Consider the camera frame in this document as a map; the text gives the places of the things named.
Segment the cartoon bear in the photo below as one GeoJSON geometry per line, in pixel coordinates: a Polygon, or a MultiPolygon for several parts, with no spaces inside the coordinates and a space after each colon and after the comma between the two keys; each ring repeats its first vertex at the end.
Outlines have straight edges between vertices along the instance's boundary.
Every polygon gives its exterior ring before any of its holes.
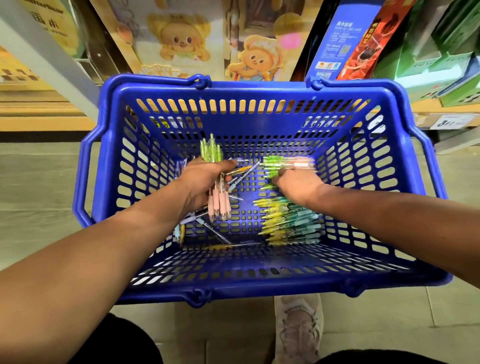
{"type": "Polygon", "coordinates": [[[270,81],[282,66],[283,49],[276,39],[249,36],[243,43],[245,49],[239,56],[240,63],[229,64],[227,70],[235,81],[270,81]]]}
{"type": "Polygon", "coordinates": [[[210,53],[205,49],[205,39],[210,35],[210,23],[198,14],[149,14],[148,29],[162,45],[160,56],[173,60],[174,56],[199,59],[206,62],[210,53]]]}

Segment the person's left hand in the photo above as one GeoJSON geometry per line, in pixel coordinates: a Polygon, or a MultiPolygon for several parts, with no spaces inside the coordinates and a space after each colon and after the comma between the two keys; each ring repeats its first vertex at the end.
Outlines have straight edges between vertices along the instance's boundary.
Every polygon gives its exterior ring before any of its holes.
{"type": "Polygon", "coordinates": [[[223,160],[217,163],[207,163],[201,158],[195,158],[187,164],[180,177],[177,178],[187,188],[189,194],[188,212],[193,212],[206,205],[207,192],[215,184],[218,175],[229,172],[237,165],[236,160],[223,160]]]}

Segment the shoe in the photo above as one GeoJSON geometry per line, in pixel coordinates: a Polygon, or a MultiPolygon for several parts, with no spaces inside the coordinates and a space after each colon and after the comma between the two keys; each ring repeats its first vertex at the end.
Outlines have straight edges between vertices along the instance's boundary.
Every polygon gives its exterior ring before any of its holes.
{"type": "Polygon", "coordinates": [[[275,296],[274,364],[313,364],[320,360],[324,313],[319,293],[275,296]]]}

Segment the bear face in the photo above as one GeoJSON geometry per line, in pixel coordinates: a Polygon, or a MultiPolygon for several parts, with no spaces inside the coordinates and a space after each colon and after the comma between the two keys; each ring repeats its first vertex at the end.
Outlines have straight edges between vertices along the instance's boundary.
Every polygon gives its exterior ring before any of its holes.
{"type": "Polygon", "coordinates": [[[169,23],[161,31],[161,42],[175,52],[190,53],[201,47],[203,39],[190,24],[169,23]]]}
{"type": "Polygon", "coordinates": [[[272,55],[264,49],[244,50],[241,59],[249,68],[260,72],[271,70],[274,64],[272,55]]]}

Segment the blue plastic basket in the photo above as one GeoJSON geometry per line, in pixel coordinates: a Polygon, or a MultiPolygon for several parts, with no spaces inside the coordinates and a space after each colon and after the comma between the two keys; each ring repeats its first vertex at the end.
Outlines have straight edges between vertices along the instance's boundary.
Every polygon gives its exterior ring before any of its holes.
{"type": "MultiPolygon", "coordinates": [[[[405,91],[386,80],[212,82],[119,75],[102,88],[97,127],[82,141],[73,211],[83,227],[104,220],[174,178],[176,161],[199,155],[213,133],[227,157],[308,155],[333,185],[425,194],[410,134],[423,147],[438,197],[445,188],[429,139],[413,121],[405,91]],[[92,216],[85,194],[92,143],[101,137],[92,216]]],[[[258,170],[239,186],[244,199],[216,228],[231,240],[260,239],[265,196],[258,170]]],[[[183,249],[169,236],[132,279],[119,303],[187,301],[440,285],[445,271],[325,216],[320,244],[202,249],[212,238],[187,225],[183,249]]]]}

